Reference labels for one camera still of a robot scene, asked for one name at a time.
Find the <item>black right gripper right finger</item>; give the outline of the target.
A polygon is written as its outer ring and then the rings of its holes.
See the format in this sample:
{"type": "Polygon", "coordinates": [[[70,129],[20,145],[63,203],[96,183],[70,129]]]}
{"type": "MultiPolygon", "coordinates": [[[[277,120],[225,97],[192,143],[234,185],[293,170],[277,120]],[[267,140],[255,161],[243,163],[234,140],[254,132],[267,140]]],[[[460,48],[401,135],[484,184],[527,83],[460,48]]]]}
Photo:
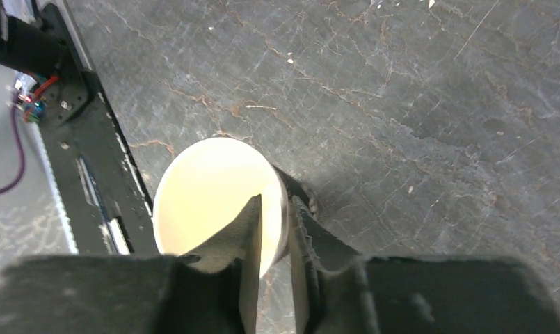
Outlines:
{"type": "Polygon", "coordinates": [[[291,283],[298,333],[560,333],[560,314],[523,262],[498,256],[378,256],[330,238],[334,271],[316,254],[316,224],[289,205],[291,283]]]}

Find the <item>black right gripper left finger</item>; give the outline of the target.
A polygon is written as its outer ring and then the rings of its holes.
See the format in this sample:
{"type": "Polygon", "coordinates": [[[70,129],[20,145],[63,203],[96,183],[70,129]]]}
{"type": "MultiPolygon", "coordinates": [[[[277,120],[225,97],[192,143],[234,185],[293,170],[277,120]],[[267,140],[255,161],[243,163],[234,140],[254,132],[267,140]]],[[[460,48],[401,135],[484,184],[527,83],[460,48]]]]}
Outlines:
{"type": "Polygon", "coordinates": [[[181,256],[22,258],[0,274],[0,333],[254,333],[261,208],[181,256]]]}

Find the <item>single paper coffee cup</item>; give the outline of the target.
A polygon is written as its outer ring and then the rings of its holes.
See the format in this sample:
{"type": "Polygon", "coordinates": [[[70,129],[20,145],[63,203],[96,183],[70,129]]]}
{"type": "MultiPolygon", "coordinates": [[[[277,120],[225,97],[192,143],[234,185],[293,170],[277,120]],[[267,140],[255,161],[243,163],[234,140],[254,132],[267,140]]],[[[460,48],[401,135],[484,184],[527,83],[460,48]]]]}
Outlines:
{"type": "Polygon", "coordinates": [[[208,273],[242,258],[244,232],[223,234],[253,196],[262,197],[260,276],[287,244],[287,190],[267,158],[233,138],[209,138],[182,151],[157,187],[153,230],[164,255],[196,254],[194,267],[208,273]]]}

